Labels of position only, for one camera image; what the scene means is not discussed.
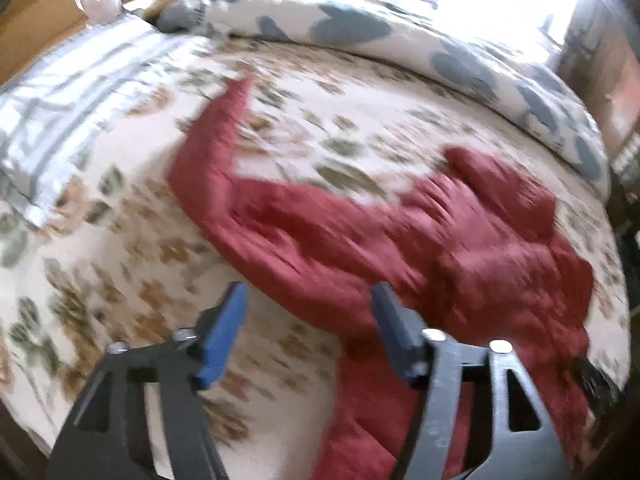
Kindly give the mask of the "red quilted puffer coat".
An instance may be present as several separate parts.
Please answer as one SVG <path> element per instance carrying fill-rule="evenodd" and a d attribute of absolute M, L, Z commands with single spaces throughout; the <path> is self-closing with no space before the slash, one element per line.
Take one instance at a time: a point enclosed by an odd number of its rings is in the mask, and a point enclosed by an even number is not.
<path fill-rule="evenodd" d="M 387 478 L 409 428 L 416 395 L 393 372 L 374 325 L 378 282 L 457 340 L 512 342 L 574 458 L 588 403 L 570 364 L 588 348 L 593 270 L 556 227 L 553 194 L 461 146 L 446 149 L 446 171 L 416 179 L 395 206 L 240 177 L 233 159 L 251 86 L 232 82 L 205 107 L 168 182 L 247 281 L 342 341 L 336 408 L 314 476 Z"/>

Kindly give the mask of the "blue white cartoon duvet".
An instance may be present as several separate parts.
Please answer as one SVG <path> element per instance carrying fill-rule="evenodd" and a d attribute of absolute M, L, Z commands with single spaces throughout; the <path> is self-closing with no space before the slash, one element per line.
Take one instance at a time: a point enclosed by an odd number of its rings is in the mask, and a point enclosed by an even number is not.
<path fill-rule="evenodd" d="M 390 62 L 483 104 L 564 159 L 601 200 L 611 193 L 602 134 L 573 90 L 548 67 L 470 44 L 423 18 L 371 0 L 176 0 L 162 32 L 216 30 L 309 44 Z"/>

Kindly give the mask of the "wooden wardrobe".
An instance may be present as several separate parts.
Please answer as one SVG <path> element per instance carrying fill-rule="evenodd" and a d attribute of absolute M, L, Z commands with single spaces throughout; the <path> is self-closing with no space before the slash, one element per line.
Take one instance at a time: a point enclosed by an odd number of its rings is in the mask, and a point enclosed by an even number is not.
<path fill-rule="evenodd" d="M 639 61 L 624 12 L 606 0 L 578 0 L 558 74 L 584 101 L 613 160 L 639 121 Z"/>

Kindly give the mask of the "floral bed blanket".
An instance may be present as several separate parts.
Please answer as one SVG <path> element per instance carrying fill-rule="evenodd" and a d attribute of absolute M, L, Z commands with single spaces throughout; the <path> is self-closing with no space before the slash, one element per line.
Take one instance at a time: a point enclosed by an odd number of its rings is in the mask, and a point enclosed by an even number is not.
<path fill-rule="evenodd" d="M 570 456 L 570 362 L 623 385 L 629 308 L 582 177 L 492 110 L 398 68 L 258 40 L 196 46 L 101 126 L 44 226 L 1 209 L 1 399 L 47 451 L 104 347 L 156 344 L 231 281 L 250 310 L 205 419 L 235 479 L 381 479 L 416 396 L 369 301 L 513 342 Z"/>

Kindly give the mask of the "striped white pillow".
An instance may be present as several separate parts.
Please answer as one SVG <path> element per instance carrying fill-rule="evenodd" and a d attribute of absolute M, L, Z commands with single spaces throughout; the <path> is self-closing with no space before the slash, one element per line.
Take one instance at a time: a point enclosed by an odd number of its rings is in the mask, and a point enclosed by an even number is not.
<path fill-rule="evenodd" d="M 1 88 L 1 197 L 42 226 L 84 151 L 209 45 L 134 15 L 91 26 Z"/>

